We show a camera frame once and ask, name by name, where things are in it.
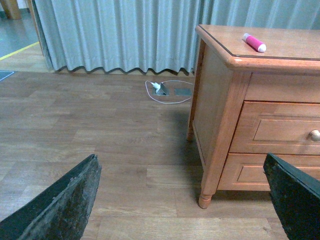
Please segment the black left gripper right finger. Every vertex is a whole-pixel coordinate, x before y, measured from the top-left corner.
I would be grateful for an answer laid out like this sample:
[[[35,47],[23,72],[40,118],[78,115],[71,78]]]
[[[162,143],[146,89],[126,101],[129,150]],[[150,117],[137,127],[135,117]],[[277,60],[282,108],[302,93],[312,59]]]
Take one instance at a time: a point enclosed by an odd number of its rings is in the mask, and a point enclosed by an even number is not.
[[[320,238],[320,181],[268,153],[264,165],[270,197],[290,240]]]

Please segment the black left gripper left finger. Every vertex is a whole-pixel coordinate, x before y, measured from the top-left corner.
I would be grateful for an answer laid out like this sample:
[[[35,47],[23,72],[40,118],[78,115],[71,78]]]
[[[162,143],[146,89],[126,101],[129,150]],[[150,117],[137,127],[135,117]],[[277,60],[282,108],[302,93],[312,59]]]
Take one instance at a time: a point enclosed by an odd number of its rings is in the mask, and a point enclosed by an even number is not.
[[[94,154],[0,223],[2,240],[79,240],[91,215],[102,167]]]

